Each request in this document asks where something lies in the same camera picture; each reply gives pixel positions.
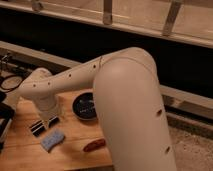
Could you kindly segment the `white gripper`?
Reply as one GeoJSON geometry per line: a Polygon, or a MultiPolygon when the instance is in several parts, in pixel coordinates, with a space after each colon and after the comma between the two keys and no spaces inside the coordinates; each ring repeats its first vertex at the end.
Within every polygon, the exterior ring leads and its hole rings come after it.
{"type": "Polygon", "coordinates": [[[48,122],[52,117],[59,116],[62,112],[61,105],[57,96],[50,98],[37,99],[35,101],[38,114],[44,122],[48,122]]]}

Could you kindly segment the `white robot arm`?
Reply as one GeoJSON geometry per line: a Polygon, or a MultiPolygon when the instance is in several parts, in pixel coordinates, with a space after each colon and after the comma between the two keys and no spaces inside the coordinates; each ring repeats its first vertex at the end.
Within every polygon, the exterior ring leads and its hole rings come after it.
{"type": "Polygon", "coordinates": [[[89,88],[116,171],[177,171],[157,68],[147,51],[123,49],[57,75],[38,68],[19,91],[47,123],[61,113],[58,93],[89,88]]]}

